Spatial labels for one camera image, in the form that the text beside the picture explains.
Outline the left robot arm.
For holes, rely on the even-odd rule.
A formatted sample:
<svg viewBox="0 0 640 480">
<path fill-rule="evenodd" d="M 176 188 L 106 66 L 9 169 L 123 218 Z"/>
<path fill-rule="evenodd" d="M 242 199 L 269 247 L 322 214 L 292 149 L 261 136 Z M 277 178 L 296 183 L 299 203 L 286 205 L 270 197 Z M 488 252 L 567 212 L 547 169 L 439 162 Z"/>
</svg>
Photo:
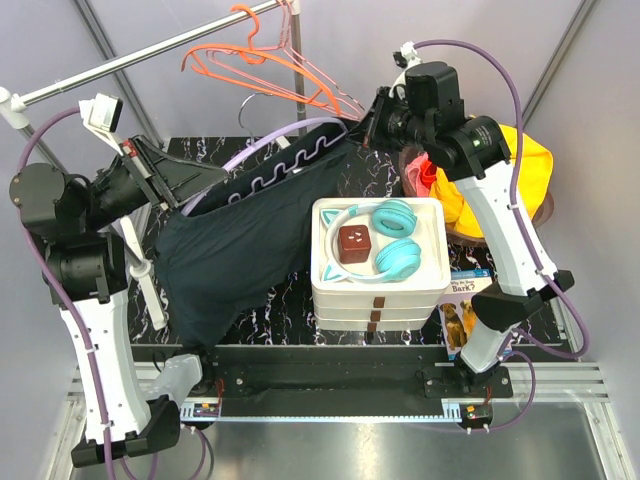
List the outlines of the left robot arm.
<svg viewBox="0 0 640 480">
<path fill-rule="evenodd" d="M 138 135 L 118 143 L 113 162 L 94 179 L 46 163 L 21 166 L 12 178 L 10 199 L 78 359 L 87 413 L 71 452 L 75 467 L 174 447 L 185 399 L 214 388 L 214 369 L 189 353 L 169 361 L 150 390 L 141 389 L 127 333 L 127 290 L 136 279 L 153 293 L 153 267 L 148 260 L 128 266 L 125 252 L 138 248 L 134 211 L 174 210 L 226 176 Z"/>
</svg>

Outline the pink shorts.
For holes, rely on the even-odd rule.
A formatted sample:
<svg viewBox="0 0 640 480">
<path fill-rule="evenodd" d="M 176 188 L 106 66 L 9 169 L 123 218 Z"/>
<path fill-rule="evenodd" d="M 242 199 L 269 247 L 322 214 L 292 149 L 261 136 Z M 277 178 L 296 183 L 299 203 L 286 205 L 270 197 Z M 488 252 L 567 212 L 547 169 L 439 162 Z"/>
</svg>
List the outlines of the pink shorts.
<svg viewBox="0 0 640 480">
<path fill-rule="evenodd" d="M 405 174 L 407 177 L 410 194 L 417 197 L 428 197 L 430 188 L 424 187 L 419 178 L 419 165 L 422 154 L 416 156 L 408 163 L 408 165 L 405 167 Z"/>
</svg>

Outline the orange shorts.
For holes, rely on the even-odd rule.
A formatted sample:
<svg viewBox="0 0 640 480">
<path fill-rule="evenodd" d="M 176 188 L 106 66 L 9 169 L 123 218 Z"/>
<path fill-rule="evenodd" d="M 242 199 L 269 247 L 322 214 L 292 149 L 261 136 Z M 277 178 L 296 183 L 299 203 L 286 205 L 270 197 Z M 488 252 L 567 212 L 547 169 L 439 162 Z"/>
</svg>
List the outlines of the orange shorts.
<svg viewBox="0 0 640 480">
<path fill-rule="evenodd" d="M 421 155 L 419 167 L 419 178 L 422 185 L 430 188 L 437 179 L 438 167 L 431 162 L 427 153 Z"/>
</svg>

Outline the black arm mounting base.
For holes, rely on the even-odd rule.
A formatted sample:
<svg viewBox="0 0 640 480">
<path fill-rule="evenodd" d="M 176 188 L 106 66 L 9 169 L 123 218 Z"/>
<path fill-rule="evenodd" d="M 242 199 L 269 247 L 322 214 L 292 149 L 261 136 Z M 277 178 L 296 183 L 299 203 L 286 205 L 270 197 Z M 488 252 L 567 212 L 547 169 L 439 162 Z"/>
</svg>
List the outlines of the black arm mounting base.
<svg viewBox="0 0 640 480">
<path fill-rule="evenodd" d="M 513 397 L 507 368 L 464 386 L 437 346 L 221 345 L 201 358 L 228 421 L 451 421 L 446 400 Z"/>
</svg>

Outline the yellow shorts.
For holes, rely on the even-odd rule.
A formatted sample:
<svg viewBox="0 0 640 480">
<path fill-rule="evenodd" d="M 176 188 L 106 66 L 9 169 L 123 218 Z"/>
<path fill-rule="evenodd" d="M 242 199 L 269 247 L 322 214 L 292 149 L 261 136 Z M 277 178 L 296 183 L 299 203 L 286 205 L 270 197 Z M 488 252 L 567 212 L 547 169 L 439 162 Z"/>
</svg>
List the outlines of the yellow shorts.
<svg viewBox="0 0 640 480">
<path fill-rule="evenodd" d="M 546 147 L 527 134 L 523 136 L 523 142 L 518 189 L 529 217 L 534 219 L 547 195 L 554 160 Z M 437 169 L 436 180 L 430 187 L 429 196 L 440 201 L 445 223 L 454 232 L 473 239 L 482 239 L 482 230 L 470 206 L 440 168 Z"/>
</svg>

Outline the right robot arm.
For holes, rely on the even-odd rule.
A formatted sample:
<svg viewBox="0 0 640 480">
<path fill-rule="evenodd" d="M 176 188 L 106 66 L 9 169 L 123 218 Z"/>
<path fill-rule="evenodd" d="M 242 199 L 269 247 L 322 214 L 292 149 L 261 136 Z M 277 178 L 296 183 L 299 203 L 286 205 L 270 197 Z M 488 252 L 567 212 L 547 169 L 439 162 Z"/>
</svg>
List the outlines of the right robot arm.
<svg viewBox="0 0 640 480">
<path fill-rule="evenodd" d="M 404 80 L 378 88 L 351 138 L 367 148 L 426 152 L 470 206 L 495 261 L 498 279 L 472 298 L 474 332 L 446 379 L 466 396 L 486 389 L 513 330 L 575 281 L 550 259 L 517 189 L 516 169 L 498 123 L 464 111 L 456 70 L 416 64 Z"/>
</svg>

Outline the navy blue shorts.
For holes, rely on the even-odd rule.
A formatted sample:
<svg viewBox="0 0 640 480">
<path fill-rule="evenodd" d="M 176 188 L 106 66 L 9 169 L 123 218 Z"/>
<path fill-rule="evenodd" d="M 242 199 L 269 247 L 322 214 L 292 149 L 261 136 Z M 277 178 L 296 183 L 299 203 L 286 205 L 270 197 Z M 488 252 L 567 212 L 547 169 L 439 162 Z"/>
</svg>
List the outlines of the navy blue shorts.
<svg viewBox="0 0 640 480">
<path fill-rule="evenodd" d="M 215 346 L 244 311 L 308 265 L 313 204 L 335 196 L 355 148 L 339 125 L 321 125 L 214 186 L 190 214 L 168 217 L 154 267 L 184 347 Z"/>
</svg>

